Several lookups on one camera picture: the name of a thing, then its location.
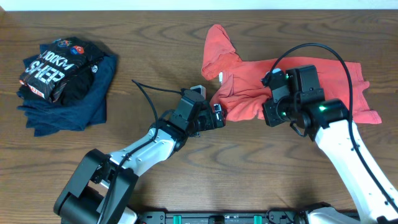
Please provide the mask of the orange red t-shirt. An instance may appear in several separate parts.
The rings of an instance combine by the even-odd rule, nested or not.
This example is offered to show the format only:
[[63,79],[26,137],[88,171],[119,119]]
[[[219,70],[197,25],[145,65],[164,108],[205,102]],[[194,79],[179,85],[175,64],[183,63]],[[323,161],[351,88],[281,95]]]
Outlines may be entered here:
[[[206,80],[220,78],[221,86],[211,99],[226,110],[228,121],[262,119],[262,104],[271,97],[261,79],[271,69],[274,60],[244,61],[236,53],[227,32],[219,24],[207,33],[201,74]],[[338,98],[349,103],[348,82],[342,65],[337,60],[313,57],[287,57],[278,63],[282,70],[314,65],[321,87],[328,100]]]

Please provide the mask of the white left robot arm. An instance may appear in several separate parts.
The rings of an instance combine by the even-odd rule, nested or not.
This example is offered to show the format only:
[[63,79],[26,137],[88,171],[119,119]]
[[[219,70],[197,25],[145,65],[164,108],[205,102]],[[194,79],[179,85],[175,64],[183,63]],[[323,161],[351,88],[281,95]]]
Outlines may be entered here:
[[138,178],[179,151],[188,138],[225,126],[224,109],[208,102],[155,115],[146,135],[119,151],[86,153],[55,201],[62,223],[135,223],[128,207]]

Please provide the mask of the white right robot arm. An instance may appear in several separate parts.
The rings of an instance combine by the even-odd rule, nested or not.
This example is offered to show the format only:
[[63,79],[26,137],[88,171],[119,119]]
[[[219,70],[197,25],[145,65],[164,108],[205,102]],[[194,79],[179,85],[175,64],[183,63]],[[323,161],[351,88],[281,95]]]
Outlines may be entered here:
[[326,100],[313,65],[282,71],[275,69],[262,79],[271,89],[263,103],[266,124],[288,122],[301,137],[309,137],[329,158],[354,201],[359,218],[334,208],[305,213],[307,223],[397,223],[397,190],[366,148],[349,110],[335,98]]

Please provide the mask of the folded black printed shirt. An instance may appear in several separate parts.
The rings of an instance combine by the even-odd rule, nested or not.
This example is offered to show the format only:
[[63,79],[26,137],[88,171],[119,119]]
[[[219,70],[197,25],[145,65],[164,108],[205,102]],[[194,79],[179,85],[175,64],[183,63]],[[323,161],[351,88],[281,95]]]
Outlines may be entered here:
[[94,82],[92,68],[104,55],[95,44],[77,37],[55,40],[20,75],[18,96],[61,105],[81,100]]

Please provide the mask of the folded navy blue shirt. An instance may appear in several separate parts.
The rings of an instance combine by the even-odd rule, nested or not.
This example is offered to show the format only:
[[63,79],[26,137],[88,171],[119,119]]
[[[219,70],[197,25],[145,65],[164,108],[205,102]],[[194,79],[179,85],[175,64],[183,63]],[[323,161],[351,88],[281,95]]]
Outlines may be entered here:
[[94,80],[86,96],[66,105],[45,100],[24,100],[17,109],[27,117],[27,128],[35,137],[59,131],[84,131],[87,126],[106,122],[106,93],[116,73],[118,56],[106,54],[97,64]]

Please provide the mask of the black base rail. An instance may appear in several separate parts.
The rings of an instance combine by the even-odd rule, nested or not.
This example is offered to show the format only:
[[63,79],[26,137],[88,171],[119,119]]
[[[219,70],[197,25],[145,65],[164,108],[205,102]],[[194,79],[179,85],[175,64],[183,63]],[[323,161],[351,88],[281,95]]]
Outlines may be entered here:
[[150,211],[138,214],[138,224],[294,224],[309,223],[303,212],[272,209],[264,213],[189,213]]

